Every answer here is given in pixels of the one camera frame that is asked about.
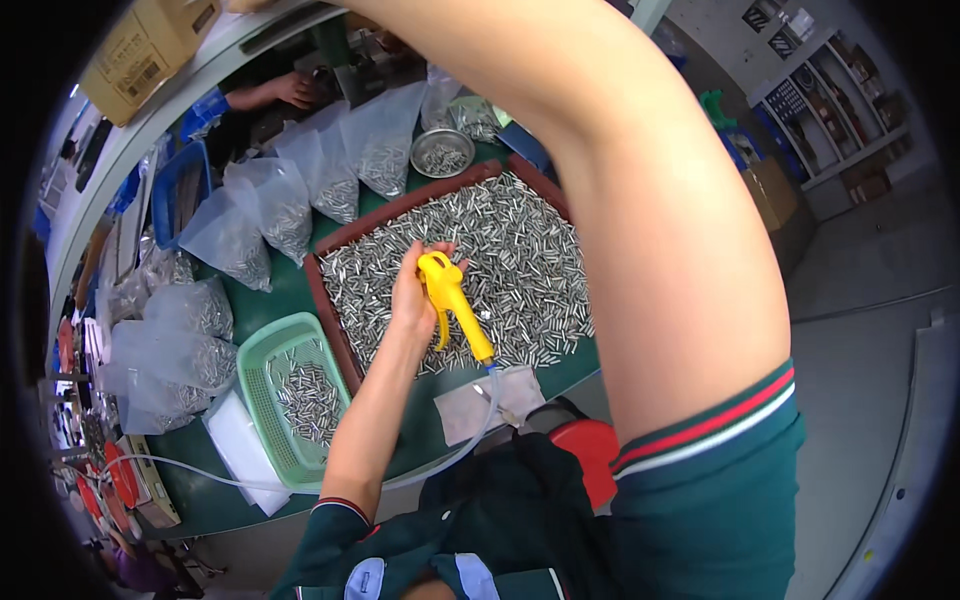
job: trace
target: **metal bowl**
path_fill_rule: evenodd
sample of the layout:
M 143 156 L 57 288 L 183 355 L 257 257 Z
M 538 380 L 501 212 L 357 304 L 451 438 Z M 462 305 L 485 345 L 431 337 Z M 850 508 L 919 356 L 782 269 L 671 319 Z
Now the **metal bowl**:
M 441 174 L 427 173 L 424 168 L 423 156 L 441 144 L 462 152 L 467 156 L 467 162 L 465 162 L 462 167 L 452 169 L 449 172 Z M 444 179 L 453 177 L 454 175 L 460 175 L 466 171 L 473 162 L 474 155 L 476 155 L 476 147 L 473 145 L 473 140 L 456 130 L 431 130 L 429 132 L 423 132 L 420 134 L 420 137 L 414 140 L 414 144 L 410 148 L 410 162 L 414 165 L 414 168 L 417 169 L 417 172 L 434 179 Z

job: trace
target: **red stool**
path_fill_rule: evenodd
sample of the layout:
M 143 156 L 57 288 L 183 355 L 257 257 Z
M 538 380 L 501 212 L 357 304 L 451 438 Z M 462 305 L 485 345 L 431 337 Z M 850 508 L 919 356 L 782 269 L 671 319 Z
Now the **red stool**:
M 556 447 L 563 448 L 580 461 L 590 506 L 596 510 L 616 493 L 616 483 L 610 473 L 610 463 L 620 453 L 616 433 L 610 425 L 589 418 L 569 399 L 558 396 L 554 401 L 556 404 L 547 404 L 544 408 L 564 409 L 576 420 L 556 427 L 547 437 Z

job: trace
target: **green polo shirt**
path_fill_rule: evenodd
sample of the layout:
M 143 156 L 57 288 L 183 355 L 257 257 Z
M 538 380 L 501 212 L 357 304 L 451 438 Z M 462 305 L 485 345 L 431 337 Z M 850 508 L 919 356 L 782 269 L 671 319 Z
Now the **green polo shirt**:
M 539 434 L 465 459 L 420 509 L 373 527 L 321 500 L 274 598 L 398 598 L 426 576 L 458 600 L 780 598 L 793 574 L 803 418 L 787 361 L 695 418 L 626 444 L 611 516 Z

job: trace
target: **cable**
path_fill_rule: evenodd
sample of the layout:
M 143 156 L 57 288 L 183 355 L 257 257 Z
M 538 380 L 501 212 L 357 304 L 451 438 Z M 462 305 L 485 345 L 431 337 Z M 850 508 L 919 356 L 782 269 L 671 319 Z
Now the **cable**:
M 429 468 L 421 473 L 412 475 L 410 477 L 406 477 L 403 479 L 392 479 L 384 483 L 383 484 L 384 491 L 395 490 L 396 488 L 403 488 L 411 484 L 417 483 L 418 481 L 427 479 L 428 477 L 431 477 L 433 475 L 436 475 L 437 473 L 450 468 L 455 463 L 457 463 L 460 459 L 467 456 L 467 454 L 470 453 L 477 446 L 477 444 L 480 443 L 480 439 L 483 438 L 484 434 L 487 433 L 487 428 L 490 427 L 490 421 L 493 419 L 493 415 L 496 414 L 496 407 L 500 401 L 500 377 L 496 371 L 496 365 L 494 364 L 487 367 L 487 372 L 490 374 L 490 381 L 491 381 L 491 388 L 492 388 L 490 410 L 487 412 L 487 418 L 484 421 L 484 425 L 480 428 L 479 431 L 477 431 L 476 435 L 474 435 L 473 438 L 469 442 L 467 442 L 466 445 L 460 448 L 453 456 L 443 461 L 439 465 L 436 465 L 433 468 Z M 162 456 L 154 456 L 153 454 L 126 454 L 124 456 L 119 456 L 113 459 L 112 461 L 110 461 L 109 463 L 107 463 L 107 465 L 101 471 L 102 474 L 100 477 L 103 478 L 109 472 L 109 468 L 119 463 L 120 461 L 125 461 L 125 460 L 130 460 L 135 458 L 142 458 L 150 461 L 167 463 L 169 465 L 176 465 L 177 467 L 182 467 L 187 470 L 191 470 L 197 473 L 198 475 L 208 477 L 214 481 L 218 481 L 222 484 L 227 484 L 228 486 L 233 486 L 235 488 L 248 488 L 250 490 L 264 490 L 267 492 L 305 493 L 310 495 L 315 495 L 318 493 L 316 490 L 311 490 L 307 492 L 307 491 L 301 491 L 301 490 L 291 490 L 289 488 L 272 486 L 270 484 L 264 484 L 264 483 L 234 481 L 232 479 L 227 479 L 225 477 L 221 477 L 219 475 L 214 475 L 213 473 L 206 472 L 205 470 L 201 468 L 196 468 L 193 465 L 187 465 L 186 463 L 175 461 L 169 458 L 163 458 Z M 81 476 L 87 479 L 91 479 L 88 475 L 86 475 L 85 473 L 81 473 L 78 469 L 75 469 L 75 470 Z
M 457 461 L 467 456 L 478 444 L 480 444 L 481 438 L 483 438 L 484 434 L 487 433 L 487 428 L 490 427 L 490 421 L 493 419 L 493 415 L 496 414 L 496 407 L 500 403 L 500 376 L 496 372 L 496 363 L 493 363 L 487 367 L 487 372 L 490 374 L 490 410 L 487 411 L 487 418 L 484 420 L 484 424 L 482 427 L 480 427 L 480 430 L 476 432 L 476 435 L 474 435 L 473 438 L 470 439 L 466 445 L 464 445 L 464 447 L 460 448 L 456 454 L 443 461 L 439 465 L 404 479 L 396 478 L 384 483 L 384 492 L 388 490 L 395 490 L 397 488 L 404 488 L 411 484 L 415 484 L 418 481 L 428 479 L 429 477 L 432 477 L 441 471 L 447 470 L 457 463 Z
M 220 483 L 227 484 L 228 486 L 233 486 L 234 488 L 249 488 L 249 489 L 251 489 L 251 490 L 265 490 L 265 491 L 267 491 L 267 492 L 308 493 L 308 494 L 310 494 L 310 495 L 316 495 L 316 494 L 317 494 L 317 491 L 315 491 L 315 490 L 312 490 L 312 491 L 309 491 L 309 492 L 305 492 L 305 491 L 291 490 L 290 488 L 280 488 L 280 487 L 278 487 L 278 486 L 271 486 L 270 484 L 265 484 L 265 483 L 249 483 L 249 482 L 233 481 L 232 479 L 226 479 L 226 478 L 221 477 L 221 476 L 219 476 L 219 475 L 214 475 L 213 473 L 208 473 L 208 472 L 206 472 L 205 470 L 203 470 L 203 469 L 201 469 L 201 468 L 196 468 L 196 467 L 194 467 L 193 465 L 187 465 L 186 463 L 182 463 L 182 462 L 180 462 L 180 461 L 175 461 L 175 460 L 169 459 L 169 458 L 163 458 L 162 456 L 154 456 L 153 454 L 126 454 L 126 455 L 124 455 L 124 456 L 117 457 L 117 458 L 113 459 L 112 461 L 110 461 L 109 463 L 107 463 L 107 466 L 104 467 L 102 473 L 107 473 L 107 472 L 108 472 L 108 469 L 109 469 L 110 467 L 112 467 L 113 465 L 119 463 L 120 461 L 125 461 L 125 460 L 129 460 L 129 459 L 133 459 L 133 458 L 143 458 L 143 459 L 147 459 L 147 460 L 151 460 L 151 461 L 157 461 L 157 462 L 159 462 L 159 463 L 168 463 L 168 464 L 170 464 L 170 465 L 176 465 L 177 467 L 183 467 L 183 468 L 185 468 L 185 469 L 187 469 L 187 470 L 192 470 L 193 472 L 197 473 L 198 475 L 202 475 L 202 476 L 204 476 L 204 477 L 209 477 L 210 479 L 212 479 L 212 480 L 214 480 L 214 481 L 219 481 Z

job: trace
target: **brown wooden tray frame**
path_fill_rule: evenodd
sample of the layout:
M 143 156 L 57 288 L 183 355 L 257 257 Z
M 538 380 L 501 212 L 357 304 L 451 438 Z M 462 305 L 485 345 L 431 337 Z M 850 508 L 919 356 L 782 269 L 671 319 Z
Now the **brown wooden tray frame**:
M 507 159 L 507 169 L 526 182 L 526 184 L 533 188 L 544 200 L 555 207 L 562 217 L 572 223 L 566 204 L 566 197 L 553 181 L 549 180 L 532 164 L 517 154 L 510 155 Z M 324 334 L 330 343 L 330 349 L 333 350 L 333 356 L 337 361 L 337 365 L 340 367 L 340 373 L 344 377 L 344 382 L 347 384 L 351 395 L 356 396 L 356 393 L 360 390 L 360 384 L 363 382 L 363 370 L 360 368 L 360 363 L 354 355 L 353 350 L 350 349 L 347 333 L 340 327 L 340 316 L 333 307 L 333 302 L 330 301 L 330 296 L 324 287 L 324 277 L 320 272 L 320 258 L 360 239 L 374 229 L 386 224 L 391 219 L 395 219 L 417 206 L 426 204 L 433 198 L 439 198 L 444 194 L 455 192 L 461 187 L 474 185 L 491 177 L 497 177 L 502 172 L 503 166 L 500 162 L 492 159 L 473 165 L 456 177 L 428 183 L 424 187 L 416 189 L 388 204 L 384 204 L 377 210 L 360 217 L 356 221 L 338 228 L 333 233 L 318 241 L 314 251 L 306 256 L 303 269 L 306 271 L 310 291 L 313 294 L 313 301 L 317 305 L 317 316 L 320 319 L 321 326 L 324 328 Z

